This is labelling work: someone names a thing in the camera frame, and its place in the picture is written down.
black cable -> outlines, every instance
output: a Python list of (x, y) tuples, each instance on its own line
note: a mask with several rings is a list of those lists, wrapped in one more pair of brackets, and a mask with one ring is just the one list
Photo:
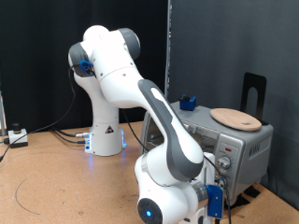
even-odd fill
[(65, 135), (65, 136), (67, 136), (67, 137), (76, 137), (75, 134), (72, 134), (72, 133), (65, 133), (65, 132), (63, 132), (63, 131), (61, 131), (61, 130), (55, 128), (55, 127), (52, 127), (52, 129), (53, 129), (54, 131), (58, 132), (58, 133), (61, 133), (61, 134)]
[(53, 130), (54, 133), (56, 133), (58, 136), (60, 136), (62, 139), (64, 139), (66, 142), (69, 142), (69, 143), (75, 143), (75, 144), (85, 144), (85, 141), (77, 141), (77, 142), (73, 142), (71, 140), (68, 140), (66, 138), (64, 138), (63, 136), (59, 135), (55, 130)]
[(231, 214), (231, 206), (230, 206), (230, 193), (228, 191), (227, 188), (227, 184), (226, 184), (226, 179), (224, 178), (224, 176), (222, 175), (222, 173), (220, 172), (220, 170), (217, 168), (217, 166), (208, 158), (205, 156), (205, 159), (212, 164), (212, 166), (214, 166), (215, 170), (218, 172), (218, 174), (220, 175), (223, 184), (224, 184), (224, 188), (226, 189), (226, 200), (227, 200), (227, 213), (228, 213), (228, 218), (229, 218), (229, 222), (230, 224), (232, 224), (232, 214)]
[(134, 137), (135, 137), (135, 139), (136, 139), (136, 140), (138, 141), (138, 143), (143, 147), (143, 150), (146, 149), (146, 150), (149, 152), (150, 150), (149, 150), (148, 148), (146, 148), (146, 147), (140, 142), (139, 138), (138, 138), (137, 135), (135, 134), (135, 132), (134, 132), (134, 130), (133, 130), (133, 128), (132, 128), (132, 126), (131, 126), (131, 124), (130, 124), (130, 122), (129, 122), (129, 119), (127, 118), (127, 116), (126, 116), (125, 113), (124, 113), (124, 109), (122, 109), (122, 113), (123, 113), (125, 119), (127, 120), (127, 123), (128, 123), (128, 125), (129, 125), (129, 127), (130, 127), (130, 129), (131, 129), (131, 131), (132, 131), (132, 133), (133, 133), (133, 135), (134, 135)]
[(24, 136), (30, 134), (30, 133), (37, 133), (37, 132), (40, 132), (42, 130), (45, 130), (45, 129), (48, 129), (50, 127), (52, 127), (53, 125), (57, 124), (59, 121), (61, 121), (62, 119), (64, 119), (64, 117), (68, 114), (68, 112), (70, 111), (70, 109), (72, 108), (73, 106), (73, 103), (75, 101), (75, 97), (76, 97), (76, 94), (75, 94), (75, 91), (74, 91), (74, 87), (73, 87), (73, 83), (72, 83), (72, 79), (71, 79), (71, 70), (72, 70), (73, 66), (70, 67), (68, 69), (68, 79), (69, 79), (69, 83), (71, 85), (71, 89), (72, 89), (72, 92), (73, 92), (73, 99), (72, 99), (72, 102), (71, 102), (71, 105), (68, 107), (67, 111), (65, 112), (65, 114), (60, 118), (60, 119), (57, 119), (55, 122), (53, 122), (52, 124), (50, 125), (47, 125), (43, 128), (40, 128), (40, 129), (37, 129), (35, 131), (31, 131), (25, 135), (23, 135), (22, 137), (18, 138), (16, 141), (14, 141), (13, 143), (11, 143), (8, 147), (7, 147), (7, 150), (5, 151), (5, 153), (0, 157), (0, 162), (3, 160), (3, 158), (5, 157), (5, 155), (7, 154), (7, 151), (9, 150), (10, 146), (15, 144), (17, 141), (19, 141), (20, 139), (22, 139)]

blue object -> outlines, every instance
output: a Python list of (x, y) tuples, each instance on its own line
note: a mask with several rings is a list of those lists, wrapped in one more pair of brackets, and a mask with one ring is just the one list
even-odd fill
[(223, 217), (223, 190), (216, 185), (206, 186), (208, 194), (207, 215), (215, 218)]
[(93, 77), (93, 64), (85, 60), (80, 61), (80, 70), (87, 76)]
[(122, 141), (122, 148), (126, 148), (127, 144), (124, 141), (123, 129), (121, 129), (121, 141)]
[(190, 110), (193, 111), (196, 107), (196, 96), (190, 99), (186, 94), (183, 94), (179, 98), (179, 108), (182, 110)]

table surface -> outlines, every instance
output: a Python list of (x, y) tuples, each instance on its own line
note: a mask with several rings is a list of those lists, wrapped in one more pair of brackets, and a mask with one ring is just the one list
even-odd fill
[[(140, 135), (142, 122), (132, 126)], [(53, 133), (31, 134), (29, 147), (10, 149), (0, 163), (1, 223), (142, 224), (134, 174), (139, 144), (127, 124), (121, 128), (127, 148), (111, 157), (87, 154), (83, 145), (66, 143)], [(1, 154), (5, 148), (0, 146)], [(263, 186), (255, 188), (261, 192), (257, 198), (244, 195), (250, 204), (233, 209), (234, 224), (299, 222), (297, 210)]]

oven control knob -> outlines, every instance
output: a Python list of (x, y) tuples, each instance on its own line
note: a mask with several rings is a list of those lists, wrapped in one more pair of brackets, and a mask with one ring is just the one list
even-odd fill
[(220, 157), (218, 159), (218, 164), (224, 169), (227, 170), (231, 166), (231, 161), (228, 157)]

gray toaster oven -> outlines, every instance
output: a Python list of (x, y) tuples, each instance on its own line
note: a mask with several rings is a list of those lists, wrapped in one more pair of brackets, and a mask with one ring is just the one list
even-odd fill
[[(216, 166), (227, 181), (231, 204), (245, 189), (261, 181), (270, 155), (273, 135), (270, 124), (263, 125), (256, 132), (244, 132), (218, 123), (210, 116), (209, 108), (197, 106), (194, 111), (180, 110), (179, 102), (171, 106), (202, 149), (215, 155)], [(164, 141), (148, 112), (140, 140), (148, 150)], [(140, 147), (140, 154), (145, 152), (146, 149)]]

